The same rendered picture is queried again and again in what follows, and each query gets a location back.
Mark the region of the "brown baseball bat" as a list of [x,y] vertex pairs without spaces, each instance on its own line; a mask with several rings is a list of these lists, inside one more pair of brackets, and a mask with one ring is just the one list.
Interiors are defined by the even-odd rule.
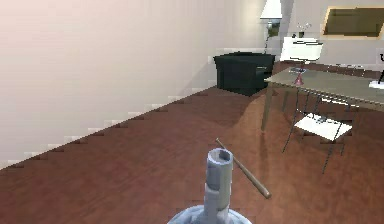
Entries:
[[236,157],[233,161],[265,199],[272,197],[272,193]]

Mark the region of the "white shade floor lamp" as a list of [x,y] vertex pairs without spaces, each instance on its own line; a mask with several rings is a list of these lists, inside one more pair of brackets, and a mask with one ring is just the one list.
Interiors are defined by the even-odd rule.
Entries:
[[260,19],[266,22],[264,53],[267,53],[269,39],[279,33],[282,19],[281,0],[266,0]]

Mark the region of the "grey dining table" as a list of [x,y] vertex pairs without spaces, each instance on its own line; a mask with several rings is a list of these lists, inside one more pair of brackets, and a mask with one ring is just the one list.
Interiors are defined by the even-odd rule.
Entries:
[[326,96],[345,99],[351,104],[362,108],[384,112],[384,90],[370,88],[372,78],[350,76],[332,72],[307,70],[303,75],[303,85],[294,83],[296,77],[289,72],[289,68],[266,79],[268,83],[264,104],[261,130],[267,125],[272,93],[276,88],[287,88],[296,92],[298,89],[311,91]]

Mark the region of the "white seat black frame chair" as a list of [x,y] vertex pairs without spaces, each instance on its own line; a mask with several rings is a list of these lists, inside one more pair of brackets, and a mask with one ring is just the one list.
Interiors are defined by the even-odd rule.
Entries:
[[338,99],[337,97],[298,89],[296,91],[293,121],[282,152],[286,151],[295,129],[302,130],[303,135],[312,134],[319,136],[329,144],[327,156],[322,167],[322,173],[325,173],[335,145],[337,144],[337,140],[352,130],[352,124],[348,124],[345,121],[345,118],[336,119],[332,118],[330,115],[321,114],[319,111],[321,103],[344,106],[344,115],[347,115],[347,113],[354,107],[353,104],[348,103],[346,100]]
[[308,64],[320,58],[323,44],[315,38],[285,37],[281,61],[301,61]]

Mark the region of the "wood framed wall picture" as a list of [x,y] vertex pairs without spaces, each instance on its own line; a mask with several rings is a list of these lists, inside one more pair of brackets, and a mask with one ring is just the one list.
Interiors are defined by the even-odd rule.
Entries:
[[330,37],[380,39],[384,34],[384,6],[329,7],[322,34]]

